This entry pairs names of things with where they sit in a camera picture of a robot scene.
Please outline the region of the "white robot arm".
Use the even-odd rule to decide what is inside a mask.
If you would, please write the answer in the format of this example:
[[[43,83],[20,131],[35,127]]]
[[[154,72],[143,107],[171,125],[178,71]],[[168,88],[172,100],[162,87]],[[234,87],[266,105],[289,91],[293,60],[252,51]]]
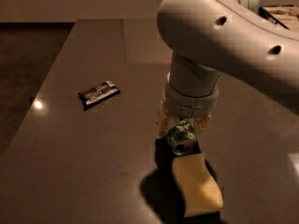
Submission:
[[[259,0],[163,0],[157,27],[173,51],[158,134],[178,119],[203,131],[226,73],[291,112],[299,108],[299,36],[256,14]]]

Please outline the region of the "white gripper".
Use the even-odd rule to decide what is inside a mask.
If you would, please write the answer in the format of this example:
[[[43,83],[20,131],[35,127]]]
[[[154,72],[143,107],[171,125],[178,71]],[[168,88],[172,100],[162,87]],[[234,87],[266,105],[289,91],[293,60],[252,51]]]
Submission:
[[[189,97],[175,90],[170,84],[170,75],[166,77],[163,101],[158,110],[157,130],[160,137],[165,137],[175,126],[176,117],[195,118],[193,128],[196,136],[205,130],[219,97],[219,89],[215,88],[211,94],[204,97]]]

